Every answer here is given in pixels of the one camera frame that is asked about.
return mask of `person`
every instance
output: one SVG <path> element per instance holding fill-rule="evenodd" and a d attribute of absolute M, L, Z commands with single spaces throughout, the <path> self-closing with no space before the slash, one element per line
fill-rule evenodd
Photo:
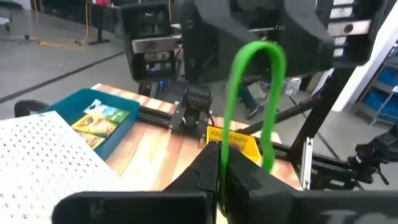
<path fill-rule="evenodd" d="M 257 114 L 264 111 L 264 106 L 259 105 L 249 91 L 248 85 L 239 86 L 238 97 L 240 102 L 249 110 L 246 119 L 253 119 Z"/>

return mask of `blue storage bin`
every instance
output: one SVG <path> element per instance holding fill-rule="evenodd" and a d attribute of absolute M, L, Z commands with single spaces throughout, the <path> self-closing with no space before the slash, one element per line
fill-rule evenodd
<path fill-rule="evenodd" d="M 105 161 L 136 122 L 140 107 L 138 102 L 87 88 L 77 91 L 43 112 L 55 110 L 69 125 L 72 125 L 85 115 L 83 111 L 95 99 L 100 100 L 105 105 L 130 112 L 129 116 L 119 124 L 116 130 L 95 149 L 97 155 Z"/>
<path fill-rule="evenodd" d="M 373 93 L 369 94 L 365 103 L 372 110 L 378 111 L 380 109 L 381 105 L 387 100 L 387 97 L 388 97 L 387 94 L 373 92 Z M 380 119 L 383 119 L 386 121 L 396 122 L 397 119 L 393 118 L 391 116 L 398 117 L 398 99 L 396 99 L 393 96 L 387 102 L 387 104 L 383 107 L 383 109 L 381 110 L 381 113 L 382 114 L 379 114 L 377 116 L 377 118 L 380 118 Z"/>
<path fill-rule="evenodd" d="M 379 75 L 377 80 L 379 80 L 379 82 L 389 85 L 389 86 L 396 86 L 398 83 L 397 78 L 396 78 L 396 73 L 397 73 L 397 71 L 393 68 L 385 68 L 381 72 L 381 74 Z"/>

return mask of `yellow box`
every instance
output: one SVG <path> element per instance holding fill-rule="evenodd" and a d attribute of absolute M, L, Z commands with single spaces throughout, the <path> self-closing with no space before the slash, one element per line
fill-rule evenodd
<path fill-rule="evenodd" d="M 212 126 L 207 127 L 206 143 L 210 141 L 223 141 L 223 130 Z M 239 134 L 233 131 L 229 132 L 228 144 L 238 147 L 247 158 L 257 165 L 261 165 L 262 157 L 253 136 Z"/>

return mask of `gray floor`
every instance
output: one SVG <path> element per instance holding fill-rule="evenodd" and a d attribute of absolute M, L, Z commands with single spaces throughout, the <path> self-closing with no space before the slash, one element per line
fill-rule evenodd
<path fill-rule="evenodd" d="M 13 35 L 22 35 L 29 31 L 33 34 L 40 34 L 40 36 L 51 42 L 84 37 L 84 26 L 49 16 L 40 16 L 39 27 L 40 32 L 37 32 L 35 18 L 31 17 L 28 12 L 15 12 L 12 26 Z M 5 36 L 7 34 L 0 27 L 0 39 Z M 86 64 L 109 57 L 120 52 L 123 47 L 119 42 L 112 41 L 108 44 L 86 47 L 85 50 L 63 50 L 0 40 L 0 49 L 1 99 L 30 86 L 76 70 Z M 137 83 L 131 79 L 126 56 L 120 55 L 53 84 L 0 103 L 0 119 L 12 118 L 14 116 L 13 106 L 19 100 L 36 99 L 52 104 L 79 89 L 89 88 L 97 83 L 105 83 L 129 91 L 137 91 Z M 251 87 L 251 91 L 255 95 L 261 94 L 259 87 L 255 85 Z M 215 115 L 222 116 L 225 102 L 224 89 L 215 85 L 212 88 L 212 94 L 215 98 L 211 109 Z M 299 93 L 294 96 L 294 99 L 301 101 L 306 99 L 306 97 L 308 97 L 306 93 Z M 279 109 L 281 111 L 292 106 L 294 104 L 288 97 L 283 96 L 280 99 Z M 259 121 L 261 116 L 251 121 L 246 121 L 242 107 L 237 106 L 235 119 L 245 123 L 253 123 Z M 277 124 L 275 131 L 279 133 L 284 144 L 292 144 L 304 121 L 305 118 L 300 114 Z M 347 156 L 354 154 L 355 145 L 369 142 L 374 136 L 385 132 L 388 128 L 388 126 L 380 124 L 368 126 L 361 118 L 350 111 L 342 113 L 331 112 L 323 123 L 320 134 L 336 151 L 339 158 L 346 159 Z M 329 149 L 318 136 L 315 137 L 314 151 L 326 156 L 332 156 Z M 390 185 L 384 185 L 380 178 L 375 175 L 375 183 L 372 185 L 363 184 L 363 187 L 369 190 L 398 190 L 398 177 L 394 172 L 397 169 L 397 164 L 383 166 L 384 174 L 389 179 Z"/>

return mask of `green handle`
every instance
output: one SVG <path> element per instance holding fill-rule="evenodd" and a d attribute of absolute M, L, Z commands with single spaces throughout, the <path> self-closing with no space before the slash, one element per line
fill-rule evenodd
<path fill-rule="evenodd" d="M 221 180 L 220 180 L 220 208 L 222 214 L 226 215 L 225 208 L 225 187 L 226 187 L 226 170 L 228 166 L 229 146 L 229 122 L 233 118 L 233 112 L 235 109 L 236 98 L 238 96 L 238 87 L 241 83 L 243 74 L 246 71 L 253 55 L 260 51 L 265 50 L 271 60 L 271 90 L 269 94 L 268 111 L 264 117 L 262 124 L 262 133 L 260 145 L 264 151 L 264 162 L 262 168 L 270 172 L 272 165 L 275 161 L 275 152 L 272 148 L 271 134 L 272 128 L 275 125 L 275 114 L 278 107 L 278 101 L 280 92 L 284 85 L 284 77 L 286 71 L 286 59 L 282 47 L 269 41 L 255 41 L 242 47 L 239 52 L 235 55 L 231 74 L 229 77 L 229 90 L 228 90 L 228 104 L 224 114 L 224 131 L 223 131 L 223 145 L 221 148 Z"/>

